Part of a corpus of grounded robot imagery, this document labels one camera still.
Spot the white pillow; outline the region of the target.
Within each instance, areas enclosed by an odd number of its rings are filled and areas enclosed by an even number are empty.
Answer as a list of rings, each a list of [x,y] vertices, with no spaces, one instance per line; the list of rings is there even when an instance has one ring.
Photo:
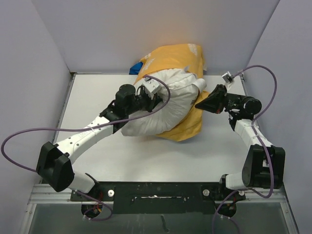
[[[184,69],[167,69],[151,76],[163,81],[170,90],[171,97],[164,86],[158,91],[162,101],[156,105],[161,110],[150,116],[129,121],[122,129],[126,137],[159,136],[175,141],[191,138],[200,132],[202,111],[194,107],[196,101],[204,99],[207,84],[203,78]]]

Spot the blue yellow Mickey pillowcase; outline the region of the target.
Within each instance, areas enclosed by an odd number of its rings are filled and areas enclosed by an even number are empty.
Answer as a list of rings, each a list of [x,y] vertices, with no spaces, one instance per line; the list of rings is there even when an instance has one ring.
[[[190,43],[166,45],[166,46],[159,47],[153,50],[152,52],[150,52],[145,57],[143,57],[140,60],[140,62],[143,65],[137,75],[136,81],[134,82],[134,86],[136,88],[140,86],[141,80],[143,79],[145,75],[151,76],[151,74],[155,72],[167,70],[167,69],[184,69],[187,72],[196,74],[198,78],[203,78],[203,70],[204,70],[204,64],[205,64],[201,46],[196,45],[196,44],[190,44]],[[170,93],[169,87],[167,87],[166,89],[168,92],[168,99],[169,99],[171,97],[171,93]],[[139,111],[139,112],[132,114],[131,118],[134,118],[134,117],[143,118],[144,117],[143,114],[145,114],[144,111]]]

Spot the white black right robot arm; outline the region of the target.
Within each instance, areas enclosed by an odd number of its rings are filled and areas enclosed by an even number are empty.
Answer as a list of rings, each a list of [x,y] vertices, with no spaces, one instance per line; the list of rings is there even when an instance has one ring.
[[[248,149],[242,171],[225,175],[225,182],[218,185],[217,193],[220,198],[229,199],[234,190],[239,189],[281,188],[285,150],[269,142],[253,123],[254,116],[262,108],[259,100],[228,93],[226,86],[219,84],[195,107],[214,114],[227,112],[232,130],[241,137]]]

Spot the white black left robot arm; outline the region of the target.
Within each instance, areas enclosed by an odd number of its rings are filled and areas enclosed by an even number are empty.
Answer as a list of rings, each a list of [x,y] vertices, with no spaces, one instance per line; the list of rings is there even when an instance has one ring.
[[[115,99],[84,130],[55,144],[45,143],[40,150],[36,172],[56,192],[67,188],[81,191],[88,200],[99,195],[99,187],[90,176],[75,172],[72,165],[93,145],[120,130],[129,116],[138,111],[151,112],[161,101],[157,81],[145,81],[138,88],[124,84]]]

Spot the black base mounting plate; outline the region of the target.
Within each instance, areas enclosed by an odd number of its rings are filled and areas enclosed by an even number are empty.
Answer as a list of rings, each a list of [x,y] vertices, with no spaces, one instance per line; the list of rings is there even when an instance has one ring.
[[[219,182],[100,182],[88,195],[111,204],[115,215],[212,215],[218,203],[225,200],[219,212],[233,216],[236,203],[246,199],[243,193],[233,192]]]

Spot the aluminium frame rail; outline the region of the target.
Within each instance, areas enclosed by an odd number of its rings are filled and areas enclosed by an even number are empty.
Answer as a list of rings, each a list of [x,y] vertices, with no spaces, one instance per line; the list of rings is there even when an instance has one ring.
[[[297,234],[298,228],[284,191],[269,199],[246,192],[233,218],[200,213],[120,214],[107,221],[84,220],[71,192],[60,193],[36,184],[30,195],[22,234]]]

